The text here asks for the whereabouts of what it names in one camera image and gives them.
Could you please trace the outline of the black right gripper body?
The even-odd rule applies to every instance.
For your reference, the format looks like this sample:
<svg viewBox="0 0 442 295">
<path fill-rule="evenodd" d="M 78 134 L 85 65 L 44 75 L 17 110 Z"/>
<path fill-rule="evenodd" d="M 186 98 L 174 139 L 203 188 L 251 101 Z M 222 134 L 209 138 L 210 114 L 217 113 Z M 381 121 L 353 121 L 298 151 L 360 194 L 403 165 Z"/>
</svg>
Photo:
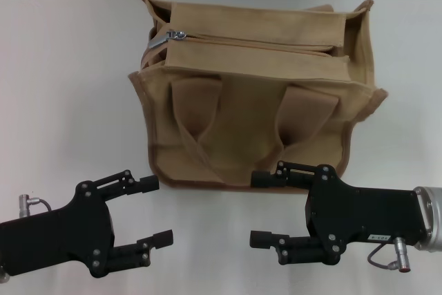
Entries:
<svg viewBox="0 0 442 295">
<path fill-rule="evenodd" d="M 426 230 L 415 191 L 352 187 L 329 165 L 311 166 L 306 202 L 307 228 L 314 246 L 308 263 L 336 264 L 351 242 L 413 246 Z"/>
</svg>

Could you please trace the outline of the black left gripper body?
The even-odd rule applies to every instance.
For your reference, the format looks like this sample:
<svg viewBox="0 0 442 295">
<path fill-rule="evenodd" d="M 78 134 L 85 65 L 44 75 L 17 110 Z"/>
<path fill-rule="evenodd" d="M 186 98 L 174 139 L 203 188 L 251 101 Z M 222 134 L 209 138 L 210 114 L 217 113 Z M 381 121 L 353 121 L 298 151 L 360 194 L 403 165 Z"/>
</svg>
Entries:
<svg viewBox="0 0 442 295">
<path fill-rule="evenodd" d="M 1 223 L 1 267 L 18 276 L 78 261 L 95 278 L 108 274 L 111 216 L 96 184 L 80 183 L 64 207 Z"/>
</svg>

